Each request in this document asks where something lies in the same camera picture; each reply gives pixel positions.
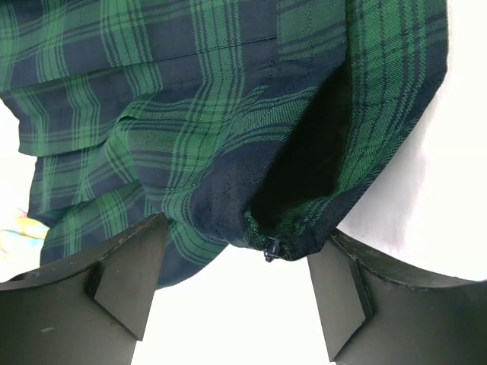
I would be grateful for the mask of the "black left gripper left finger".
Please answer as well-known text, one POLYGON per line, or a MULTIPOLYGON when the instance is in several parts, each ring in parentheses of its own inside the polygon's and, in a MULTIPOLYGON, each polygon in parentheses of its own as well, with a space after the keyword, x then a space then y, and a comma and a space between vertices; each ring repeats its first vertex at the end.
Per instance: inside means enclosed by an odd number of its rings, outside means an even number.
POLYGON ((167 238, 163 214, 1 285, 1 362, 130 364, 167 238))

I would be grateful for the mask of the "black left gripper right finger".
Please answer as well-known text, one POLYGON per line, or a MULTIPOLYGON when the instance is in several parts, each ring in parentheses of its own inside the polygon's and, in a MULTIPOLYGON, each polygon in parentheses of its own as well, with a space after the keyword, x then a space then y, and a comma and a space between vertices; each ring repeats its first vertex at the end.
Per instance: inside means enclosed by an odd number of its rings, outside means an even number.
POLYGON ((307 258, 329 361, 486 362, 486 283, 417 268, 333 232, 307 258))

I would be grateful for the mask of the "pastel floral skirt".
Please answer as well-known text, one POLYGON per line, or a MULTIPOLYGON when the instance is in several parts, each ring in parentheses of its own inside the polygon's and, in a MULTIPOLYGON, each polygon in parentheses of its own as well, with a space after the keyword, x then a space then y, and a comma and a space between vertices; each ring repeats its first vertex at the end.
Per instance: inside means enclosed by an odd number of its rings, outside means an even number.
POLYGON ((1 267, 40 265, 49 228, 19 208, 1 210, 1 267))

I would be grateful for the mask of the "dark green plaid skirt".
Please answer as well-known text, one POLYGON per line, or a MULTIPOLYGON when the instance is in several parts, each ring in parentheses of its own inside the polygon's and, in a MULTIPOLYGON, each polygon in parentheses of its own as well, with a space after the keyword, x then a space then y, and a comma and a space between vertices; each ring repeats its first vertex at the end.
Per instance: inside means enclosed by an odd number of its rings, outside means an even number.
POLYGON ((153 214, 158 285, 319 252, 447 71, 444 1, 3 1, 1 98, 48 265, 153 214))

